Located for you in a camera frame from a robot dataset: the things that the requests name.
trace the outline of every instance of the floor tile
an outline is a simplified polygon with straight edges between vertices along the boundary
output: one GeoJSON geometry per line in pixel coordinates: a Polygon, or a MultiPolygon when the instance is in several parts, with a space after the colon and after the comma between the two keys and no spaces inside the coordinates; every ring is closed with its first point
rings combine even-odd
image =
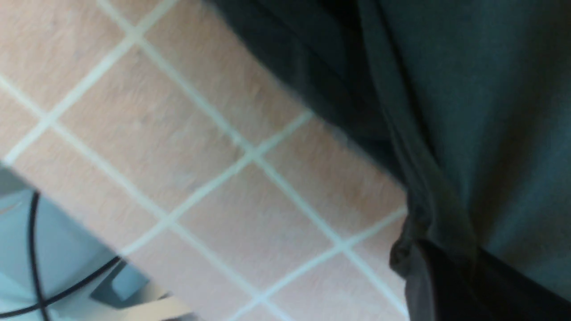
{"type": "Polygon", "coordinates": [[[259,288],[331,247],[255,165],[192,207],[180,222],[259,288]]]}
{"type": "Polygon", "coordinates": [[[172,291],[204,320],[226,320],[251,298],[198,251],[165,231],[129,260],[172,291]]]}
{"type": "Polygon", "coordinates": [[[13,167],[116,250],[156,223],[109,176],[52,131],[28,147],[13,167]]]}
{"type": "Polygon", "coordinates": [[[405,202],[404,192],[318,120],[266,157],[342,237],[371,227],[405,202]]]}
{"type": "Polygon", "coordinates": [[[344,255],[315,267],[271,300],[296,321],[404,321],[344,255]]]}
{"type": "Polygon", "coordinates": [[[243,155],[137,47],[62,122],[166,210],[243,155]]]}
{"type": "Polygon", "coordinates": [[[146,37],[252,143],[302,110],[202,0],[180,1],[146,37]]]}
{"type": "Polygon", "coordinates": [[[46,110],[123,38],[95,1],[2,1],[0,30],[0,73],[46,110]]]}

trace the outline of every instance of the black wire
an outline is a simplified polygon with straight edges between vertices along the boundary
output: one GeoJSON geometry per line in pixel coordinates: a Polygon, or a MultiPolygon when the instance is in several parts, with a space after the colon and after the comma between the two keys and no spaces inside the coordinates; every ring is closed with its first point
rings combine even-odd
{"type": "Polygon", "coordinates": [[[32,280],[34,281],[34,291],[43,321],[50,321],[50,315],[47,313],[46,299],[43,297],[42,282],[39,279],[38,262],[35,250],[35,224],[36,215],[38,213],[39,192],[34,191],[32,196],[32,204],[30,206],[30,220],[28,221],[28,249],[30,255],[30,265],[32,269],[32,280]]]}
{"type": "MultiPolygon", "coordinates": [[[[38,201],[39,201],[39,193],[38,193],[38,199],[35,200],[35,206],[34,206],[34,198],[32,199],[32,205],[30,207],[30,218],[31,218],[31,213],[32,213],[32,209],[34,210],[34,212],[37,211],[37,205],[38,205],[38,201]]],[[[73,294],[74,292],[80,290],[81,288],[83,288],[84,286],[88,285],[89,283],[91,283],[93,280],[95,280],[96,278],[100,277],[103,273],[105,273],[107,270],[109,270],[110,268],[114,267],[117,263],[119,263],[121,261],[121,258],[116,256],[114,258],[112,258],[109,262],[107,262],[104,266],[100,267],[99,269],[97,269],[95,272],[93,272],[92,274],[88,275],[87,277],[85,277],[83,280],[79,281],[78,283],[76,283],[75,285],[71,286],[70,288],[60,292],[59,294],[47,299],[44,301],[44,308],[46,306],[49,306],[51,304],[54,304],[66,297],[68,297],[69,295],[73,294]]],[[[34,304],[33,306],[29,306],[29,307],[25,307],[22,309],[18,309],[18,310],[14,310],[14,311],[9,311],[9,312],[3,312],[0,313],[0,319],[7,319],[7,318],[12,318],[14,316],[19,316],[19,315],[23,315],[26,313],[30,313],[33,312],[35,310],[38,310],[42,308],[42,305],[40,304],[39,300],[38,303],[34,304]]]]}

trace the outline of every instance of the beige object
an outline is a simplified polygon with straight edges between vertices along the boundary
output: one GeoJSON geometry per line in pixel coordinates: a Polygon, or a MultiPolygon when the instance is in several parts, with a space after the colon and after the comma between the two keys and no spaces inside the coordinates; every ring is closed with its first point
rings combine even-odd
{"type": "Polygon", "coordinates": [[[200,0],[0,0],[0,157],[206,321],[404,320],[391,179],[200,0]]]}

